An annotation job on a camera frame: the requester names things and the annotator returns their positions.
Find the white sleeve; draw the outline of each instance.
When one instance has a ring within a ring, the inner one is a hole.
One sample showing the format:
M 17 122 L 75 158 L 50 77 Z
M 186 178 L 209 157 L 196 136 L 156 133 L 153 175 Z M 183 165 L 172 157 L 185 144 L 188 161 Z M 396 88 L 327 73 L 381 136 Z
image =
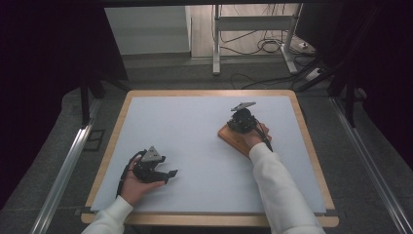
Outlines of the white sleeve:
M 251 148 L 249 158 L 272 232 L 324 233 L 280 156 L 259 143 Z
M 97 213 L 94 222 L 82 233 L 123 233 L 124 221 L 132 210 L 133 207 L 124 198 L 118 196 L 112 205 Z

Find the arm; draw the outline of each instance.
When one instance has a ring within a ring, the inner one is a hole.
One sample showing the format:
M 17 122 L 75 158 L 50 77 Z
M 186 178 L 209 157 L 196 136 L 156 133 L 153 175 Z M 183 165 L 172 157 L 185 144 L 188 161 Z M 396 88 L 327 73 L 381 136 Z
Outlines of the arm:
M 98 212 L 94 218 L 94 222 L 92 222 L 82 233 L 123 233 L 125 229 L 125 219 L 133 210 L 133 206 L 139 202 L 145 193 L 165 184 L 164 181 L 152 183 L 140 182 L 131 171 L 137 160 L 138 158 L 130 163 L 121 195 L 118 196 L 115 202 L 108 208 Z
M 269 130 L 261 127 L 267 135 Z M 317 218 L 277 153 L 271 152 L 255 131 L 242 135 L 251 148 L 249 158 L 264 210 L 273 233 L 321 234 Z

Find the hand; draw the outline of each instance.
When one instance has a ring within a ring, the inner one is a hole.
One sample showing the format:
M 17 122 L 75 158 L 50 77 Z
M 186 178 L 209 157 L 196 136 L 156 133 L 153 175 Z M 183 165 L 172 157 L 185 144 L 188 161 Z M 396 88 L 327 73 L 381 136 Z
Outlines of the hand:
M 141 182 L 136 176 L 133 174 L 133 168 L 137 163 L 139 158 L 135 158 L 131 161 L 128 173 L 125 177 L 124 185 L 121 191 L 121 197 L 125 199 L 131 206 L 137 204 L 137 202 L 145 195 L 147 192 L 165 185 L 164 181 L 157 181 L 151 183 L 144 183 Z
M 265 124 L 258 123 L 257 128 L 267 136 L 267 139 L 269 141 L 271 141 L 271 136 L 268 135 L 268 132 L 270 132 L 270 130 L 265 126 Z M 252 148 L 257 143 L 264 142 L 261 136 L 255 130 L 252 130 L 251 132 L 242 134 L 240 136 L 244 139 L 246 145 L 248 145 L 249 148 Z

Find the black cable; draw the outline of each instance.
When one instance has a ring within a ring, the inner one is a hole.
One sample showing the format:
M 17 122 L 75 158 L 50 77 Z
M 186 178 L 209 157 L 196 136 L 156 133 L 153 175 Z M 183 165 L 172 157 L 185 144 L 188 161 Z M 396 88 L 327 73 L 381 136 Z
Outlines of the black cable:
M 258 31 L 258 30 L 250 31 L 250 32 L 248 32 L 248 33 L 246 33 L 246 34 L 244 34 L 244 35 L 241 35 L 241 36 L 239 36 L 239 37 L 233 38 L 233 39 L 228 40 L 228 41 L 225 41 L 224 39 L 222 39 L 222 33 L 221 33 L 221 31 L 219 32 L 219 36 L 221 37 L 221 41 L 222 41 L 223 43 L 229 43 L 229 42 L 233 42 L 233 41 L 236 41 L 236 40 L 238 40 L 238 39 L 241 39 L 241 38 L 243 38 L 243 37 L 246 37 L 247 35 L 250 35 L 250 34 L 252 34 L 252 33 L 254 33 L 254 32 L 257 32 L 257 31 Z
M 261 84 L 261 85 L 265 85 L 265 86 L 273 86 L 273 85 L 276 85 L 276 84 L 279 84 L 279 83 L 284 83 L 284 82 L 291 82 L 291 86 L 289 87 L 289 89 L 293 90 L 295 83 L 298 82 L 299 80 L 303 79 L 304 77 L 306 77 L 307 74 L 311 71 L 310 69 L 312 67 L 314 67 L 318 62 L 319 62 L 319 59 L 316 58 L 315 60 L 310 62 L 308 64 L 308 66 L 305 66 L 303 69 L 301 69 L 300 72 L 297 73 L 297 74 L 287 76 L 287 77 L 282 77 L 282 78 L 272 78 L 272 79 L 268 79 L 268 80 L 264 80 L 264 81 L 255 81 L 251 84 L 248 84 L 248 85 L 245 85 L 245 86 L 241 87 L 241 90 L 245 90 L 246 88 L 257 85 L 257 84 Z
M 243 53 L 243 52 L 238 52 L 238 51 L 233 50 L 233 49 L 228 48 L 228 47 L 219 47 L 219 48 L 221 48 L 221 49 L 225 49 L 225 50 L 228 50 L 228 51 L 232 51 L 232 52 L 234 52 L 234 53 L 237 53 L 237 54 L 240 54 L 240 55 L 243 55 L 243 56 L 250 56 L 250 55 L 254 55 L 254 54 L 257 54 L 258 52 L 260 52 L 260 51 L 261 51 L 261 50 L 258 50 L 258 51 L 251 52 L 251 53 Z
M 261 123 L 257 119 L 255 119 L 255 120 L 257 121 L 257 124 L 261 128 L 261 131 L 256 126 L 254 126 L 254 130 L 261 136 L 262 140 L 267 145 L 267 147 L 271 150 L 271 152 L 273 152 L 273 147 L 271 147 L 271 143 L 268 140 L 267 135 L 264 133 L 264 130 L 261 126 Z
M 274 50 L 274 51 L 267 51 L 267 50 L 265 50 L 264 47 L 265 47 L 266 45 L 270 45 L 270 44 L 277 45 L 277 46 L 278 46 L 277 49 Z M 279 51 L 280 48 L 281 48 L 280 44 L 279 44 L 276 40 L 273 40 L 273 39 L 265 39 L 265 38 L 258 41 L 257 47 L 258 47 L 258 49 L 261 49 L 262 51 L 265 51 L 265 52 L 270 53 L 270 54 L 273 54 L 273 53 Z
M 234 74 L 232 74 L 231 77 L 230 77 L 231 85 L 232 85 L 232 87 L 233 87 L 234 90 L 236 90 L 236 88 L 235 88 L 235 85 L 234 85 L 234 80 L 233 80 L 233 78 L 234 78 L 235 76 L 237 76 L 237 75 L 243 76 L 243 77 L 245 77 L 246 79 L 251 80 L 251 81 L 254 82 L 254 83 L 261 83 L 262 85 L 265 85 L 265 86 L 268 85 L 268 84 L 265 84 L 264 82 L 256 81 L 256 80 L 252 79 L 251 77 L 249 77 L 249 76 L 247 76 L 247 75 L 244 75 L 244 74 L 241 74 L 241 73 L 234 73 Z
M 237 15 L 239 16 L 240 15 L 240 13 L 237 11 L 237 8 L 235 8 L 235 4 L 234 4 L 234 10 L 237 12 Z

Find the person's left hand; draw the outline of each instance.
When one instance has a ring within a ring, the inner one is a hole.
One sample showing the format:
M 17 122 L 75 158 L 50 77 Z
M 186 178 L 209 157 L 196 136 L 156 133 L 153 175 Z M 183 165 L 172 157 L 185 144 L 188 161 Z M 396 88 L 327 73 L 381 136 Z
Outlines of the person's left hand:
M 164 181 L 157 181 L 151 183 L 141 182 L 133 174 L 132 170 L 139 158 L 135 158 L 131 161 L 129 165 L 128 173 L 125 177 L 124 185 L 121 191 L 121 197 L 125 199 L 131 206 L 137 204 L 137 202 L 145 195 L 147 192 L 165 185 Z

